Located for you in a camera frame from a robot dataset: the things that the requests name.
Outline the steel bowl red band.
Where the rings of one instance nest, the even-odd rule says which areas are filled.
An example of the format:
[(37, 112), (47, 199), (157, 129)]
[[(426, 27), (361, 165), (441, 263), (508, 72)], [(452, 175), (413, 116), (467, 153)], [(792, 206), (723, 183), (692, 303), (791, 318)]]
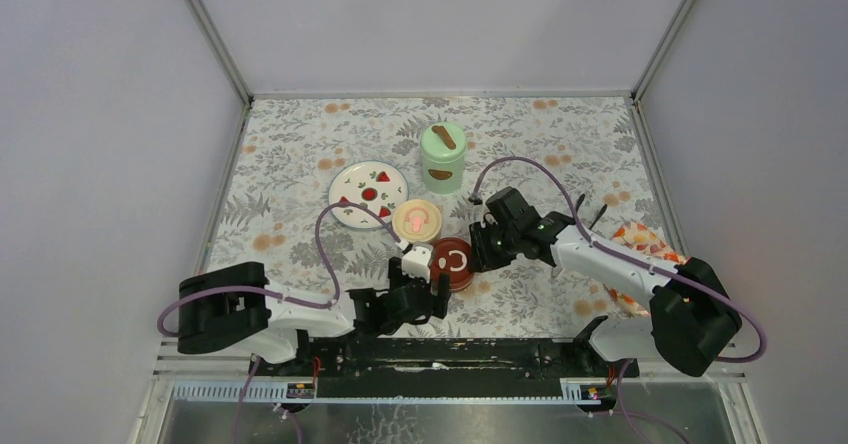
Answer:
[(420, 237), (403, 237), (399, 238), (397, 245), (402, 248), (406, 248), (409, 245), (432, 245), (436, 240), (439, 239), (439, 236), (432, 236), (431, 238), (424, 239)]
[(452, 282), (450, 284), (450, 292), (451, 293), (460, 293), (466, 290), (472, 283), (474, 278), (470, 277), (461, 281)]

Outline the red round lid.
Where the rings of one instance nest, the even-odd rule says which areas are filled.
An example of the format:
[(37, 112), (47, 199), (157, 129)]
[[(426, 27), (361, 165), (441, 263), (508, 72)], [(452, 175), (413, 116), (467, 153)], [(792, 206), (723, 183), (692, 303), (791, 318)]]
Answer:
[(449, 274), (451, 283), (474, 278), (470, 268), (471, 246), (468, 242), (458, 237), (445, 237), (436, 240), (432, 247), (430, 270), (433, 285), (436, 285), (440, 273)]

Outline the cream round lid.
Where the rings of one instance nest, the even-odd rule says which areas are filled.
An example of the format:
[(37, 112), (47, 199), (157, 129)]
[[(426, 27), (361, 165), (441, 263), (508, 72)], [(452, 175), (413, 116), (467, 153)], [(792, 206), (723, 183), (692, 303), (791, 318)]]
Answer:
[(442, 213), (438, 207), (424, 199), (410, 199), (393, 213), (393, 230), (398, 236), (424, 239), (441, 237)]

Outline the black tongs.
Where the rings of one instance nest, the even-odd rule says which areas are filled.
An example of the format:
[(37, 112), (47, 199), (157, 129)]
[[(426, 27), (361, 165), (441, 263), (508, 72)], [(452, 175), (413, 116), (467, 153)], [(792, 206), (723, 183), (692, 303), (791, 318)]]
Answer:
[(604, 216), (604, 214), (607, 212), (609, 205), (608, 205), (608, 204), (603, 204), (603, 205), (602, 205), (602, 206), (601, 206), (601, 207), (597, 210), (597, 212), (594, 214), (594, 217), (591, 219), (591, 222), (590, 222), (589, 224), (586, 224), (586, 223), (585, 223), (585, 220), (584, 220), (584, 219), (582, 219), (582, 218), (580, 217), (580, 208), (581, 208), (581, 206), (583, 205), (583, 203), (585, 202), (586, 198), (587, 198), (587, 194), (586, 194), (586, 193), (581, 193), (581, 194), (578, 196), (578, 198), (577, 198), (577, 199), (576, 199), (576, 201), (574, 202), (574, 211), (573, 211), (573, 213), (572, 213), (572, 219), (573, 219), (576, 223), (582, 223), (582, 224), (583, 224), (583, 225), (584, 225), (587, 229), (589, 229), (589, 230), (593, 230), (593, 229), (594, 229), (594, 227), (597, 225), (597, 223), (600, 221), (600, 219), (601, 219), (601, 218)]

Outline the green cylindrical container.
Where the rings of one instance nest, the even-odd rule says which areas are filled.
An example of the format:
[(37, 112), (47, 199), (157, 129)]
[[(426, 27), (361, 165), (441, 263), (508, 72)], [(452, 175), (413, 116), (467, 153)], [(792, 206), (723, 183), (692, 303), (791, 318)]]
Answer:
[(451, 194), (462, 187), (465, 170), (464, 148), (424, 146), (421, 149), (422, 176), (425, 188), (435, 194)]

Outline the green lid with handle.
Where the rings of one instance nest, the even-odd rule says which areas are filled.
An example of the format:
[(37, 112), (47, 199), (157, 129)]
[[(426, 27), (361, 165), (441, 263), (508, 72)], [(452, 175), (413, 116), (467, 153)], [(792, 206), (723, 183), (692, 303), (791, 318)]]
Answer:
[(426, 160), (446, 164), (465, 155), (467, 136), (465, 130), (458, 124), (439, 122), (427, 126), (421, 132), (419, 144)]

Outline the white plate with food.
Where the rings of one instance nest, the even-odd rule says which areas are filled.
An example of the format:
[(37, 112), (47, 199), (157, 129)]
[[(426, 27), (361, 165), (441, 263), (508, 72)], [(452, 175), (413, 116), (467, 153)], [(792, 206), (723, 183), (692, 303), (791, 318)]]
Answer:
[(404, 174), (380, 161), (362, 161), (345, 168), (332, 181), (328, 191), (330, 204), (357, 204), (388, 224), (408, 198), (409, 184)]

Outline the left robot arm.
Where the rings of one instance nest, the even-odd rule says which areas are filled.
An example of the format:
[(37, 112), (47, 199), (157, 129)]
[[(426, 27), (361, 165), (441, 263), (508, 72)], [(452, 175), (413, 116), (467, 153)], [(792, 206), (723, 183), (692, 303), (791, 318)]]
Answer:
[(235, 349), (259, 356), (296, 375), (309, 365), (309, 338), (377, 337), (400, 327), (442, 319), (451, 298), (450, 278), (433, 283), (408, 275), (403, 261), (390, 259), (386, 290), (349, 290), (353, 314), (330, 309), (328, 298), (276, 283), (263, 264), (246, 262), (184, 280), (169, 312), (177, 312), (172, 335), (182, 355)]

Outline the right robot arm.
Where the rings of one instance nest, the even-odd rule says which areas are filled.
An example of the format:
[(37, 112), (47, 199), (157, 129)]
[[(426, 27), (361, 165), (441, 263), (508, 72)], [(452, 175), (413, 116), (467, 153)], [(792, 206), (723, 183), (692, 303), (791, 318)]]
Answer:
[(742, 326), (737, 310), (706, 262), (684, 263), (641, 254), (605, 239), (572, 216), (542, 216), (522, 194), (506, 187), (484, 203), (482, 220), (469, 226), (476, 273), (510, 265), (517, 256), (576, 271), (630, 298), (645, 314), (601, 316), (579, 335), (575, 366), (597, 376), (612, 362), (662, 358), (674, 369), (700, 377)]

